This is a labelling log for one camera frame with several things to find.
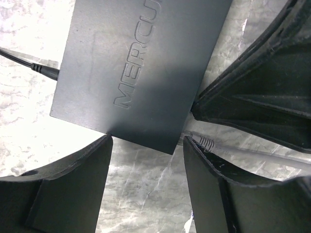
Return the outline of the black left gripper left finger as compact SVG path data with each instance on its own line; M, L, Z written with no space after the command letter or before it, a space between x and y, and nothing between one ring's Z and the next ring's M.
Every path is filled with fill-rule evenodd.
M95 232L112 147L105 135L51 164L2 177L1 232Z

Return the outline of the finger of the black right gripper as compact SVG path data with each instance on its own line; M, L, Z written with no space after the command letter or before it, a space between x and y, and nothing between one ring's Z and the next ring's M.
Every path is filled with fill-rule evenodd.
M311 3L288 1L274 21L200 95L198 121L311 151Z

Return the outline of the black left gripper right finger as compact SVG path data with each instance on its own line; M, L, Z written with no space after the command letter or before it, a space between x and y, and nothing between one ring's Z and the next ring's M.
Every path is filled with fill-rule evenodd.
M310 232L309 176L268 179L208 152L188 136L183 154L197 232Z

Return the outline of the black network switch box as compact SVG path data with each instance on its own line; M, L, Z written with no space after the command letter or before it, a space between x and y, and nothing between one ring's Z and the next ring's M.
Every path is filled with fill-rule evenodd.
M172 154L229 0L78 0L50 115Z

